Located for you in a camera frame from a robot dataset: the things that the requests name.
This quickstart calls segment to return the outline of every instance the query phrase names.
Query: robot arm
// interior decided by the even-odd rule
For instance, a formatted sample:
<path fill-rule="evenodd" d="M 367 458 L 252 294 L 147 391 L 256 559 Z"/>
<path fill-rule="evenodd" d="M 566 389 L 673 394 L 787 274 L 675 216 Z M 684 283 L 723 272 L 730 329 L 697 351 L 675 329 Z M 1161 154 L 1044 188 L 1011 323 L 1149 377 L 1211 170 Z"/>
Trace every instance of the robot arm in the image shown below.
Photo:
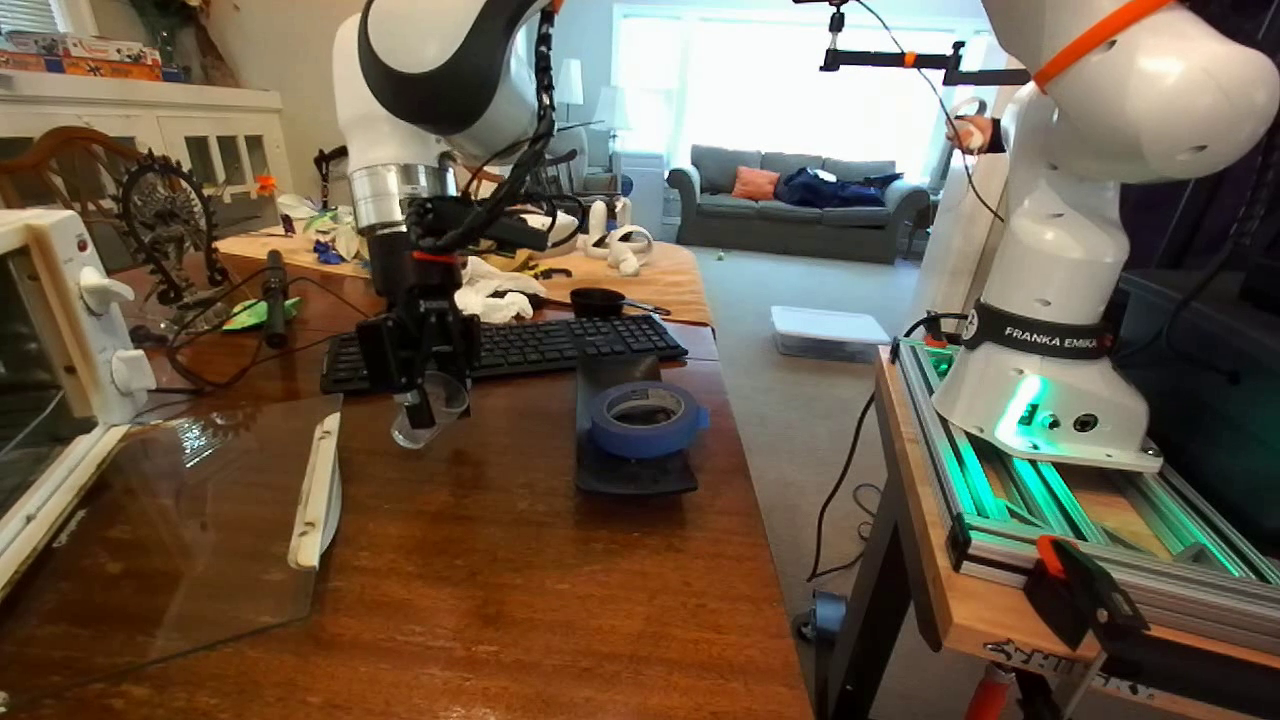
<path fill-rule="evenodd" d="M 972 329 L 934 410 L 1011 454 L 1152 473 L 1149 405 L 1105 329 L 1129 260 L 1119 184 L 1241 158 L 1276 119 L 1276 67 L 1175 0 L 984 9 L 1036 84 L 1003 117 L 992 260 L 972 272 Z"/>
<path fill-rule="evenodd" d="M 385 321 L 355 329 L 377 389 L 396 391 L 396 444 L 424 449 L 470 401 L 477 321 L 458 315 L 458 249 L 500 223 L 545 162 L 558 0 L 367 0 L 332 43 L 337 119 Z M 488 199 L 451 158 L 515 154 Z"/>
<path fill-rule="evenodd" d="M 367 0 L 338 23 L 337 119 L 364 232 L 407 223 L 411 196 L 454 196 L 451 158 L 491 162 L 523 147 L 500 169 L 508 184 L 491 204 L 449 216 L 454 226 L 424 243 L 454 252 L 480 240 L 545 158 L 555 10 L 555 0 Z"/>

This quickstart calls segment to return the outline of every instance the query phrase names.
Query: wooden tabletop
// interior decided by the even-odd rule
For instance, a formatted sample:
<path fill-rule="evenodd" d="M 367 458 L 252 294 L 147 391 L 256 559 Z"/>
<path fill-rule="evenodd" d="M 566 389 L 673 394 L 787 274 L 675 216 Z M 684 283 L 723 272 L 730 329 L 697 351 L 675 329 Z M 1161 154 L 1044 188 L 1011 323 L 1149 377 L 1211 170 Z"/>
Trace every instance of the wooden tabletop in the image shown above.
<path fill-rule="evenodd" d="M 318 283 L 300 293 L 295 347 L 192 410 L 316 394 L 312 336 L 347 315 Z M 675 336 L 692 351 L 665 378 L 711 414 L 692 449 L 697 493 L 578 495 L 573 377 L 480 382 L 470 414 L 424 453 L 388 439 L 392 401 L 347 401 L 344 521 L 312 609 L 31 717 L 811 717 L 711 331 Z"/>
<path fill-rule="evenodd" d="M 318 262 L 309 234 L 283 232 L 248 232 L 216 240 L 223 255 L 263 260 L 272 249 L 283 255 L 289 268 L 323 272 L 323 274 L 350 274 L 367 279 L 364 262 Z M 679 243 L 657 240 L 643 255 L 637 274 L 609 268 L 609 260 L 588 252 L 552 252 L 531 255 L 529 268 L 566 268 L 573 274 L 545 279 L 552 300 L 566 300 L 573 286 L 614 286 L 637 305 L 667 308 L 675 323 L 711 323 L 708 293 L 697 272 L 697 255 Z"/>

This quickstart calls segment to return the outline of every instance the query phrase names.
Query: power cord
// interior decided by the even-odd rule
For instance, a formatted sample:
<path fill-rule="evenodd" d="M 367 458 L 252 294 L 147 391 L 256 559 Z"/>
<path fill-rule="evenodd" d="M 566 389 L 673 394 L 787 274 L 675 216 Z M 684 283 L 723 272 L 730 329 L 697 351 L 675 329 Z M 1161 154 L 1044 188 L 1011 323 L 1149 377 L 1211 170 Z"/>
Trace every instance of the power cord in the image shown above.
<path fill-rule="evenodd" d="M 835 483 L 829 488 L 823 502 L 816 507 L 816 521 L 811 521 L 811 565 L 809 565 L 809 581 L 802 583 L 816 583 L 819 576 L 833 576 L 838 569 L 851 569 L 857 559 L 843 559 L 843 565 L 833 565 L 833 569 L 819 569 L 823 565 L 823 529 L 829 529 L 829 510 L 833 510 L 833 498 L 838 495 L 838 488 L 849 483 L 849 469 L 851 469 L 851 454 L 860 449 L 860 434 L 864 434 L 864 425 L 876 407 L 876 391 L 864 401 L 864 407 L 857 410 L 857 425 L 851 425 L 851 434 L 849 434 L 849 453 L 843 453 L 843 463 L 835 473 Z"/>
<path fill-rule="evenodd" d="M 263 272 L 252 272 L 252 274 L 237 279 L 223 294 L 242 293 L 242 286 L 248 286 L 252 279 L 259 279 L 259 274 L 263 274 Z M 337 305 L 344 305 L 350 315 L 367 321 L 367 311 L 364 311 L 358 305 L 344 300 L 338 293 L 323 286 L 323 283 L 312 279 L 312 274 L 289 274 L 289 286 L 292 286 L 292 283 L 312 283 L 312 286 L 318 286 L 323 294 L 332 294 Z M 220 336 L 220 329 L 188 331 L 188 329 L 196 329 L 196 323 L 209 323 L 209 315 L 210 315 L 216 308 L 223 308 L 223 305 L 204 305 L 199 311 L 188 311 L 179 323 L 173 323 L 173 329 L 165 329 L 165 331 L 151 331 L 151 329 L 144 329 L 144 323 L 131 329 L 131 340 L 135 340 L 135 342 L 155 342 L 155 347 L 165 351 L 167 368 L 188 382 L 188 389 L 159 389 L 159 391 L 192 391 L 192 394 L 199 394 L 199 391 L 223 391 L 223 389 L 240 382 L 240 378 L 242 378 L 256 362 L 263 362 L 263 360 L 295 356 L 295 351 L 309 351 L 309 347 L 316 347 L 316 342 L 332 342 L 332 340 L 338 336 L 338 331 L 332 331 L 332 336 L 318 336 L 318 340 L 309 340 L 309 342 L 289 342 L 289 347 L 278 347 L 278 351 L 268 351 L 268 336 L 263 336 L 263 331 L 252 331 L 248 360 L 242 360 L 240 368 L 233 368 L 226 377 L 209 377 L 209 373 L 196 373 L 196 368 L 184 360 L 184 347 L 192 347 L 192 342 L 204 340 L 204 336 Z"/>

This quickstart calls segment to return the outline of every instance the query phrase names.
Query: wooden table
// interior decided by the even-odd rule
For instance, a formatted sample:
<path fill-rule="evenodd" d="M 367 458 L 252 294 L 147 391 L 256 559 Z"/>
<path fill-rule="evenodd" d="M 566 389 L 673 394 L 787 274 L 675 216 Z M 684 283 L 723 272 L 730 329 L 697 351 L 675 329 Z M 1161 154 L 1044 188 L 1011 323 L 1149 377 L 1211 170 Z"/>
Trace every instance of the wooden table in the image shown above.
<path fill-rule="evenodd" d="M 876 368 L 876 418 L 884 432 L 888 483 L 870 521 L 870 538 L 860 559 L 857 588 L 849 596 L 849 621 L 838 627 L 823 717 L 869 717 L 884 664 L 896 649 L 896 632 L 916 602 L 921 635 L 931 653 L 960 653 L 974 659 L 995 659 L 1006 669 L 1087 669 L 1099 654 L 1097 639 L 1075 653 L 1052 635 L 1052 627 L 1031 611 L 1021 588 L 960 576 L 952 569 L 952 517 L 934 488 L 934 463 L 921 432 L 899 362 L 879 356 Z M 1152 627 L 1163 639 L 1235 654 L 1280 671 L 1280 654 L 1235 649 L 1224 639 L 1190 635 L 1181 627 Z M 1145 701 L 1175 717 L 1232 717 L 1175 691 L 1152 691 L 1114 682 L 1114 696 L 1138 691 Z"/>
<path fill-rule="evenodd" d="M 316 394 L 312 340 L 350 321 L 323 294 L 367 300 L 367 279 L 318 283 L 295 283 L 295 351 L 192 407 Z M 424 453 L 388 439 L 385 394 L 347 401 L 344 521 L 312 611 L 31 717 L 811 717 L 711 331 L 675 331 L 692 351 L 665 378 L 711 410 L 697 493 L 578 495 L 573 377 L 480 382 Z"/>
<path fill-rule="evenodd" d="M 283 255 L 289 268 L 318 272 L 318 274 L 350 274 L 364 279 L 364 262 L 318 262 L 312 240 L 278 234 L 278 232 L 248 232 L 216 240 L 223 255 L 263 260 L 272 249 Z M 620 274 L 599 255 L 584 252 L 555 252 L 539 255 L 537 268 L 566 268 L 573 274 L 545 279 L 552 300 L 566 300 L 573 286 L 614 286 L 626 300 L 658 305 L 675 323 L 711 323 L 711 308 L 702 294 L 702 279 L 697 272 L 697 255 L 679 243 L 657 240 L 651 255 L 637 274 Z"/>

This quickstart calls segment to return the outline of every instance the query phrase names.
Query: cable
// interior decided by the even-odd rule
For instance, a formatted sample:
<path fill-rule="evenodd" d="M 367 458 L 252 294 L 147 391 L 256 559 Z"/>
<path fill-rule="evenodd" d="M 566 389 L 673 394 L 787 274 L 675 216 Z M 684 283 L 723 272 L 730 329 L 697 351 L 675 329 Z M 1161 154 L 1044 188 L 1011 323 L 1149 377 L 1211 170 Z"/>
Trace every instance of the cable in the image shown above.
<path fill-rule="evenodd" d="M 242 274 L 240 283 L 233 283 L 226 286 L 226 294 L 237 294 L 237 293 L 242 293 L 252 279 L 259 279 L 263 272 L 252 272 L 252 274 Z M 289 283 L 312 283 L 312 286 L 318 286 L 323 294 L 332 294 L 332 300 L 338 300 L 347 311 L 355 311 L 358 321 L 367 321 L 367 311 L 358 308 L 358 305 L 350 305 L 350 300 L 344 300 L 338 293 L 332 293 L 332 286 L 323 286 L 318 279 L 312 279 L 312 274 L 289 274 Z M 278 347 L 278 351 L 263 351 L 263 336 L 256 331 L 256 342 L 252 342 L 252 351 L 248 351 L 248 360 L 240 362 L 240 368 L 233 368 L 226 377 L 204 377 L 204 373 L 196 373 L 179 351 L 184 347 L 192 347 L 196 340 L 204 340 L 204 336 L 216 336 L 216 331 L 196 331 L 196 336 L 184 336 L 192 323 L 199 323 L 210 308 L 223 308 L 223 305 L 204 305 L 199 311 L 192 311 L 192 315 L 184 315 L 179 323 L 173 323 L 165 336 L 155 336 L 151 331 L 151 340 L 159 340 L 159 351 L 165 351 L 165 360 L 167 360 L 167 368 L 184 378 L 184 382 L 192 382 L 188 391 L 223 391 L 223 389 L 233 389 L 233 382 L 240 382 L 256 362 L 263 362 L 263 360 L 275 360 L 275 356 L 295 356 L 295 351 L 309 351 L 309 347 L 316 347 L 316 342 L 332 342 L 332 336 L 338 336 L 338 331 L 332 331 L 332 336 L 318 336 L 318 340 L 309 340 L 309 342 L 292 342 L 292 347 Z"/>
<path fill-rule="evenodd" d="M 451 232 L 443 232 L 440 240 L 419 240 L 424 252 L 458 252 L 477 243 L 523 191 L 523 181 L 537 170 L 537 162 L 545 162 L 555 133 L 552 29 L 555 9 L 545 9 L 531 41 L 537 124 L 523 151 L 515 154 L 513 170 L 491 188 L 491 196 L 480 206 L 470 206 Z"/>
<path fill-rule="evenodd" d="M 833 576 L 835 569 L 819 569 L 823 565 L 823 529 L 829 529 L 829 507 L 833 498 L 838 495 L 843 479 L 849 479 L 849 469 L 851 469 L 851 454 L 860 449 L 860 434 L 864 434 L 864 425 L 876 407 L 876 391 L 864 401 L 864 407 L 857 410 L 857 425 L 851 425 L 851 434 L 849 434 L 849 453 L 843 453 L 843 463 L 835 473 L 835 483 L 829 488 L 823 502 L 816 507 L 816 521 L 811 521 L 811 565 L 809 565 L 809 581 L 819 581 L 819 576 Z"/>
<path fill-rule="evenodd" d="M 857 0 L 857 9 L 864 9 L 864 10 L 884 29 L 888 43 L 907 54 L 907 49 L 896 41 L 893 23 L 888 23 L 869 0 Z M 931 101 L 934 101 L 934 109 L 944 111 L 944 124 L 952 129 L 952 136 L 960 136 L 960 124 L 955 124 L 944 90 L 931 84 L 931 75 L 928 75 L 924 67 L 916 67 L 916 75 L 921 75 L 924 86 L 931 90 Z M 972 169 L 966 169 L 966 162 L 960 162 L 960 169 L 964 169 L 964 184 L 966 184 L 972 199 L 974 199 L 995 223 L 1006 223 L 1003 210 L 974 188 Z"/>
<path fill-rule="evenodd" d="M 870 538 L 870 517 L 879 507 L 879 493 L 884 493 L 884 479 L 879 483 L 851 483 L 851 502 L 869 517 L 857 535 L 869 542 Z M 833 565 L 833 569 L 819 569 L 811 570 L 809 583 L 823 581 L 823 576 L 835 576 L 835 570 L 851 570 L 857 565 L 864 559 L 864 548 L 851 552 L 843 565 Z"/>
<path fill-rule="evenodd" d="M 921 321 L 910 321 L 910 323 L 899 331 L 899 340 L 916 336 L 921 329 L 924 329 L 928 336 L 955 340 L 955 336 L 949 336 L 949 331 L 941 329 L 941 321 L 960 321 L 960 323 L 966 323 L 966 311 L 924 311 Z"/>

